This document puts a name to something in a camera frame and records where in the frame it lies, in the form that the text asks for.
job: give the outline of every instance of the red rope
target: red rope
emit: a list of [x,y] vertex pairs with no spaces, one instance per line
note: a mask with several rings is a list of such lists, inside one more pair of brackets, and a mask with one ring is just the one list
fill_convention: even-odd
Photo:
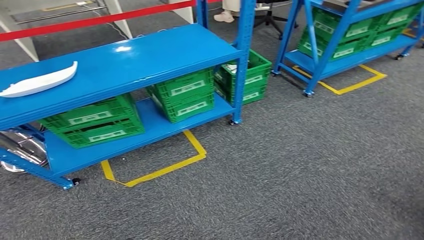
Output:
[[[208,0],[209,3],[219,2],[219,1],[221,0]],[[13,40],[13,39],[20,39],[25,37],[32,37],[36,35],[61,32],[61,31],[66,31],[71,29],[84,28],[84,27],[89,27],[89,26],[94,26],[99,24],[111,23],[111,22],[124,20],[124,19],[132,19],[132,18],[141,17],[145,15],[150,15],[150,14],[168,12],[175,9],[193,7],[195,5],[196,5],[196,0],[189,0],[189,1],[171,3],[171,4],[151,6],[151,7],[141,8],[141,9],[137,9],[133,11],[127,11],[127,12],[112,14],[107,16],[92,17],[92,18],[86,18],[82,20],[69,21],[69,22],[63,22],[58,24],[27,28],[27,29],[18,30],[18,31],[5,32],[5,33],[0,33],[0,42]]]

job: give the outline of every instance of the white label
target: white label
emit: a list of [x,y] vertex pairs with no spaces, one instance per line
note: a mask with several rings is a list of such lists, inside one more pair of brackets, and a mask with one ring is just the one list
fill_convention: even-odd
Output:
[[246,101],[246,100],[249,100],[249,99],[252,99],[252,98],[256,98],[258,96],[259,96],[259,92],[257,91],[255,93],[244,96],[243,101]]
[[363,33],[366,33],[366,32],[368,32],[368,26],[364,26],[364,27],[361,27],[361,28],[358,28],[358,29],[355,29],[355,30],[348,31],[346,33],[346,37],[351,37],[351,36],[363,34]]
[[[312,45],[309,42],[305,42],[303,46],[312,51]],[[323,51],[319,48],[316,48],[316,53],[318,54],[318,56],[321,56],[323,54]]]
[[114,131],[114,132],[110,132],[110,133],[106,133],[106,134],[102,134],[102,135],[98,135],[98,136],[91,136],[88,139],[90,140],[90,143],[93,143],[93,142],[97,142],[97,141],[101,141],[101,140],[105,140],[105,139],[110,139],[110,138],[122,136],[122,135],[125,135],[125,134],[126,134],[126,132],[124,130],[119,130],[119,131]]
[[375,45],[379,45],[379,44],[389,42],[391,39],[392,39],[391,36],[386,36],[384,38],[377,39],[377,40],[372,42],[371,46],[375,46]]
[[405,14],[405,15],[402,15],[402,16],[394,17],[394,18],[392,18],[392,19],[390,19],[388,21],[387,25],[397,24],[397,23],[400,23],[402,21],[405,21],[405,20],[408,19],[408,16],[409,16],[409,14]]
[[68,122],[71,125],[75,125],[75,124],[87,123],[87,122],[98,120],[98,119],[104,119],[104,118],[108,118],[108,117],[112,117],[112,113],[110,113],[109,111],[102,111],[102,112],[98,112],[96,114],[71,118],[71,119],[68,119]]
[[215,72],[215,77],[217,77],[219,80],[223,79],[223,76],[221,76],[221,74],[219,74],[218,72]]
[[251,83],[260,81],[262,79],[264,79],[264,77],[262,77],[262,74],[261,74],[261,75],[246,79],[246,82],[244,83],[244,85],[251,84]]
[[189,106],[189,107],[187,107],[187,108],[184,108],[184,109],[181,109],[181,110],[179,110],[178,112],[177,112],[177,116],[181,116],[181,115],[184,115],[184,114],[188,114],[188,113],[190,113],[190,112],[193,112],[193,111],[195,111],[195,110],[198,110],[198,109],[201,109],[201,108],[204,108],[204,107],[206,107],[208,104],[205,102],[205,101],[203,101],[203,102],[201,102],[201,103],[198,103],[198,104],[196,104],[196,105],[193,105],[193,106]]
[[339,57],[341,57],[341,56],[351,54],[351,53],[353,53],[354,51],[355,51],[355,48],[354,48],[354,47],[352,47],[352,48],[346,49],[346,50],[344,50],[344,51],[336,52],[336,53],[334,54],[334,58],[339,58]]
[[206,85],[205,81],[201,80],[201,81],[197,81],[195,83],[189,84],[189,85],[185,85],[185,86],[182,86],[182,87],[179,87],[179,88],[175,88],[175,89],[171,90],[171,96],[182,94],[182,93],[188,92],[188,91],[193,90],[193,89],[198,89],[198,88],[201,88],[205,85]]
[[327,32],[327,33],[329,33],[329,34],[333,34],[333,33],[334,33],[334,28],[332,28],[332,27],[330,27],[330,26],[327,26],[327,25],[325,25],[324,23],[319,22],[319,21],[317,21],[317,20],[315,20],[315,21],[313,22],[313,25],[314,25],[316,28],[321,29],[321,30],[323,30],[324,32]]

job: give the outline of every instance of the blue shelf board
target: blue shelf board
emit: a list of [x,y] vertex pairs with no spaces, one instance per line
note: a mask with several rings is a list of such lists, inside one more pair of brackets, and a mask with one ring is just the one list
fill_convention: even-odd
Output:
[[[323,4],[323,0],[310,0],[312,6],[314,7],[318,7],[321,9],[324,9],[326,11],[329,11],[331,13],[337,14],[339,16],[343,16],[342,12],[339,12],[337,10],[331,9],[329,7],[324,7]],[[366,8],[364,10],[358,11],[357,13],[355,13],[350,22],[351,23],[355,23],[355,22],[359,22],[361,20],[365,20],[365,19],[369,19],[369,18],[373,18],[382,14],[386,14],[389,12],[392,12],[394,10],[397,9],[402,9],[402,8],[406,8],[408,6],[412,6],[414,4],[418,4],[421,3],[423,0],[390,0],[387,1],[385,3],[381,3],[381,4],[377,4],[375,6]]]
[[170,123],[150,98],[141,100],[136,105],[145,133],[79,149],[71,147],[47,131],[44,136],[50,170],[56,177],[63,176],[234,112],[234,108],[216,93],[214,99],[212,110],[177,123]]
[[[373,47],[351,56],[343,57],[340,60],[329,61],[325,66],[319,80],[326,79],[348,69],[354,68],[360,64],[367,63],[398,49],[414,45],[416,42],[417,39],[405,35],[400,35],[396,38],[396,40],[390,43]],[[298,65],[302,70],[310,74],[314,72],[314,60],[312,57],[303,54],[298,50],[287,52],[284,56],[293,64]]]
[[0,71],[0,91],[78,61],[68,82],[32,95],[0,97],[0,130],[30,123],[239,58],[199,24],[188,24]]

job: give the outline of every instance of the white shoe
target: white shoe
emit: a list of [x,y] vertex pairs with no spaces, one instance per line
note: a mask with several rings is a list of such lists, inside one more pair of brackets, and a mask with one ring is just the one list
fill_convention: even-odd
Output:
[[234,17],[228,11],[223,11],[220,14],[214,15],[213,19],[218,22],[226,23],[232,23],[234,21]]

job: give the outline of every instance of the stacked crates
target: stacked crates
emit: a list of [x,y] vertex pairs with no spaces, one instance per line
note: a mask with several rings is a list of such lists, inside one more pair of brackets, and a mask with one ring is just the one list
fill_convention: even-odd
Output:
[[38,121],[74,148],[83,148],[145,132],[129,93]]
[[[250,50],[246,80],[243,92],[243,105],[262,99],[267,88],[271,62],[255,51]],[[215,91],[230,104],[234,103],[236,91],[236,62],[223,64],[214,74]]]
[[148,94],[171,123],[214,108],[211,68],[148,86]]
[[[423,6],[424,3],[418,3],[351,24],[343,34],[329,61],[338,60],[365,49],[394,41]],[[313,8],[312,15],[317,55],[320,57],[326,50],[342,17],[317,7]],[[307,28],[303,31],[297,49],[312,57],[312,45]]]

